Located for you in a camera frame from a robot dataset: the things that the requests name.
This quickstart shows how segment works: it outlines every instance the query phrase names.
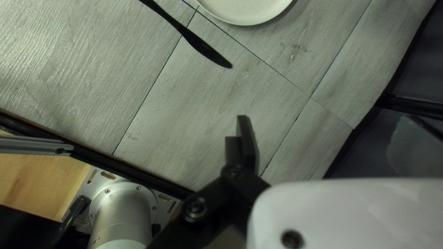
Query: knife blade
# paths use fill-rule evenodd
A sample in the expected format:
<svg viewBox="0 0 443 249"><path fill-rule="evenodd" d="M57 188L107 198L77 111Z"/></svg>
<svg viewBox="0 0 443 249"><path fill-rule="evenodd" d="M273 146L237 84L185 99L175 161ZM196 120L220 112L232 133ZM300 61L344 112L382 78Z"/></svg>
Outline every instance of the knife blade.
<svg viewBox="0 0 443 249"><path fill-rule="evenodd" d="M215 49L209 46L205 41L198 37L194 32L183 26L180 22L175 20L166 11L164 11L154 0L139 0L144 5L148 6L151 10L155 11L159 16L163 17L169 22L191 45L197 52L205 56L217 65L225 68L232 68L232 64L219 54Z"/></svg>

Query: black metal bracket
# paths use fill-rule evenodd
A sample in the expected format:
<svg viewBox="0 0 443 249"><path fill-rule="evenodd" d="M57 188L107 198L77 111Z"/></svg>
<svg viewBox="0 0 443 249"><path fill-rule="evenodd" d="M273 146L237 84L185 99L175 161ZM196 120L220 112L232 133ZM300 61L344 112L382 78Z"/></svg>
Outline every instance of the black metal bracket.
<svg viewBox="0 0 443 249"><path fill-rule="evenodd" d="M443 104L440 103L382 94L374 106L443 121Z"/></svg>
<svg viewBox="0 0 443 249"><path fill-rule="evenodd" d="M181 215L149 245L149 249L199 249L227 226L246 235L252 206L269 184L258 175L258 149L247 116L237 117L237 136L225 138L226 165L221 176L188 197Z"/></svg>

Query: bolt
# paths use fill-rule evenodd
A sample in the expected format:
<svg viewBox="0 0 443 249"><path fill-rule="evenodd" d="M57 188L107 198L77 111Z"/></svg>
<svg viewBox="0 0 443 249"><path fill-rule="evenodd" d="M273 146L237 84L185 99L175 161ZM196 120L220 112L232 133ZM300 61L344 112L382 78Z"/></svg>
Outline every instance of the bolt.
<svg viewBox="0 0 443 249"><path fill-rule="evenodd" d="M236 166L232 166L227 170L226 174L229 178L237 178L241 175L241 170Z"/></svg>
<svg viewBox="0 0 443 249"><path fill-rule="evenodd" d="M65 152L65 149L63 149L63 148L58 148L55 150L56 154L62 154L63 152Z"/></svg>
<svg viewBox="0 0 443 249"><path fill-rule="evenodd" d="M200 214L205 210L205 206L204 202L195 200L187 206L187 211L190 214Z"/></svg>
<svg viewBox="0 0 443 249"><path fill-rule="evenodd" d="M303 245L301 234L293 230L285 232L281 236L281 242L284 246L291 249L297 249Z"/></svg>

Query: table surface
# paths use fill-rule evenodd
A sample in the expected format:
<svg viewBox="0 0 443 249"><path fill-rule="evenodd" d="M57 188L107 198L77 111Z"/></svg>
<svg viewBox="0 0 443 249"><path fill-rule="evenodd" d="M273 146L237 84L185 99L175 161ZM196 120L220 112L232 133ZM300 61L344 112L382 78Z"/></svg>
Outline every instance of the table surface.
<svg viewBox="0 0 443 249"><path fill-rule="evenodd" d="M233 68L137 0L4 0L0 108L193 190L246 114L263 179L320 179L434 0L298 0L252 27L157 2Z"/></svg>

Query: bolt head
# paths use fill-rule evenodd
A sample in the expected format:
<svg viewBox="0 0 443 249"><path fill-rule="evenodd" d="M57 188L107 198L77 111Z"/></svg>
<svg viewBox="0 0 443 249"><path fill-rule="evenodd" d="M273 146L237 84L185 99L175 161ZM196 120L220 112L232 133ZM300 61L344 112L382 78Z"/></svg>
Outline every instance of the bolt head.
<svg viewBox="0 0 443 249"><path fill-rule="evenodd" d="M191 214L200 214L204 211L204 209L205 203L198 200L191 202L187 207L187 210Z"/></svg>
<svg viewBox="0 0 443 249"><path fill-rule="evenodd" d="M58 148L55 150L56 154L62 154L63 152L65 152L65 149L63 149L63 148Z"/></svg>
<svg viewBox="0 0 443 249"><path fill-rule="evenodd" d="M241 174L242 174L241 169L237 166L229 166L229 168L227 168L224 173L224 175L229 179L240 177Z"/></svg>
<svg viewBox="0 0 443 249"><path fill-rule="evenodd" d="M297 249L303 246L301 234L296 231L286 231L281 236L281 242L286 248Z"/></svg>

